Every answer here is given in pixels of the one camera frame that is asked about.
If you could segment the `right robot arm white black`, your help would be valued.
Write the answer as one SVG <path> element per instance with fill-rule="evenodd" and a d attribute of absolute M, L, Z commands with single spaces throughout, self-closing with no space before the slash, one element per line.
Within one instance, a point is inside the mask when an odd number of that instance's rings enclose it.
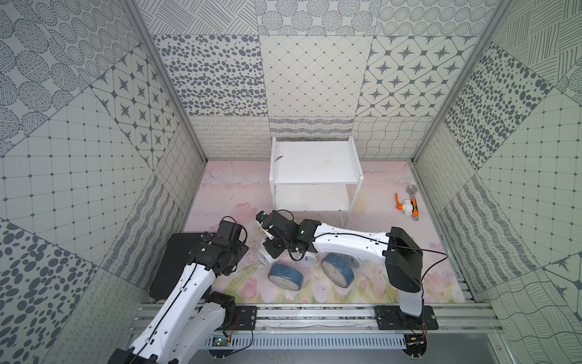
<path fill-rule="evenodd" d="M 263 256 L 272 262 L 284 252 L 295 262 L 314 260 L 317 254 L 325 254 L 329 265 L 342 262 L 344 256 L 373 262 L 386 269 L 403 314 L 419 318 L 424 312 L 425 250 L 400 227 L 379 233 L 351 231 L 312 219 L 296 223 L 275 210 L 259 212 L 256 221 L 268 236 Z"/>

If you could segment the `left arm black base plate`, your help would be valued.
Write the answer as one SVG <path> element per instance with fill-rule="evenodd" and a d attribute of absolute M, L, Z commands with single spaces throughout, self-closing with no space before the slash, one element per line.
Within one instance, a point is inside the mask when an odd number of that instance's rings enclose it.
<path fill-rule="evenodd" d="M 235 306 L 225 309 L 225 318 L 219 330 L 253 331 L 259 308 L 257 306 Z"/>

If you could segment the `white plastic twin-bell alarm clock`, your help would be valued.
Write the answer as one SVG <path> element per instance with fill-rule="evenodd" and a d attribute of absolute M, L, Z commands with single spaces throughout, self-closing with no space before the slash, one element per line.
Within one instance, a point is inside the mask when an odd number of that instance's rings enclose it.
<path fill-rule="evenodd" d="M 257 256 L 264 266 L 272 266 L 279 261 L 279 258 L 273 258 L 264 247 L 257 250 Z"/>

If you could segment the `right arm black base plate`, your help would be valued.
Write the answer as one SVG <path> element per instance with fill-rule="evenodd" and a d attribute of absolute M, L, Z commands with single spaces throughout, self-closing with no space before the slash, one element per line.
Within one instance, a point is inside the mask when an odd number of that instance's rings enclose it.
<path fill-rule="evenodd" d="M 374 317 L 379 330 L 428 331 L 437 330 L 439 324 L 432 306 L 424 306 L 421 317 L 404 314 L 398 306 L 375 306 Z"/>

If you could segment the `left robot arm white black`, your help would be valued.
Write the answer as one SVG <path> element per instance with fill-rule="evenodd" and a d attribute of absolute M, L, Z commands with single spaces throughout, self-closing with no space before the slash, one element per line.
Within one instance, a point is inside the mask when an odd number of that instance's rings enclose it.
<path fill-rule="evenodd" d="M 109 363 L 188 363 L 209 336 L 235 326 L 234 297 L 212 292 L 216 278 L 228 276 L 249 248 L 246 229 L 230 216 L 215 233 L 204 233 L 189 252 L 189 263 L 173 291 L 142 334 L 127 350 L 117 349 Z"/>

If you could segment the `white metal twin-bell alarm clock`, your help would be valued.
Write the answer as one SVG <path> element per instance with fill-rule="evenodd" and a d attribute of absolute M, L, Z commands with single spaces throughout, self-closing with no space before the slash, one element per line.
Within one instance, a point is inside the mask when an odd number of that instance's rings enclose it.
<path fill-rule="evenodd" d="M 343 260 L 346 264 L 348 264 L 352 268 L 360 268 L 362 265 L 361 260 L 359 258 L 347 254 L 343 255 Z"/>

